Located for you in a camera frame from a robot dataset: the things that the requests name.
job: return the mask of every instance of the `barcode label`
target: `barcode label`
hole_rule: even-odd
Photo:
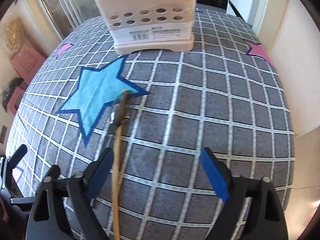
[[[137,35],[132,35],[134,41],[140,41],[140,40],[148,40],[149,39],[149,34],[137,34]]]
[[[110,31],[116,45],[140,42],[190,40],[193,22],[146,24]]]

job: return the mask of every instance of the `blue gripper pad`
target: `blue gripper pad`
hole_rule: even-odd
[[[88,191],[87,191],[87,198],[88,200],[95,199],[102,189],[107,176],[111,170],[113,165],[113,151],[109,149],[109,152],[104,157],[103,161],[101,162],[100,166],[95,171],[94,175],[88,182]]]
[[[228,184],[231,180],[229,169],[224,163],[218,161],[208,147],[201,151],[200,159],[217,197],[226,202],[229,198]]]

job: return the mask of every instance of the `pink star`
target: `pink star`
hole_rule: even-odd
[[[66,50],[66,49],[69,49],[70,47],[72,47],[74,44],[72,44],[73,41],[69,41],[68,43],[66,44],[63,44],[63,46],[61,47],[61,49],[59,49],[55,56],[58,55],[58,57]]]
[[[264,50],[261,43],[255,44],[255,43],[252,43],[252,42],[246,41],[246,40],[244,40],[244,42],[250,46],[250,49],[246,53],[247,55],[261,57],[264,60],[266,60],[270,65],[272,65],[272,61],[269,58],[266,51]]]

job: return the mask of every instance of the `light blue star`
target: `light blue star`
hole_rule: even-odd
[[[121,56],[102,68],[82,67],[76,91],[65,101],[57,114],[78,115],[80,130],[87,145],[93,129],[107,106],[111,106],[124,90],[135,97],[149,93],[121,77],[127,55]]]

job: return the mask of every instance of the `white plastic basket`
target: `white plastic basket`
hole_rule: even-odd
[[[141,49],[190,51],[196,0],[95,0],[117,54]]]

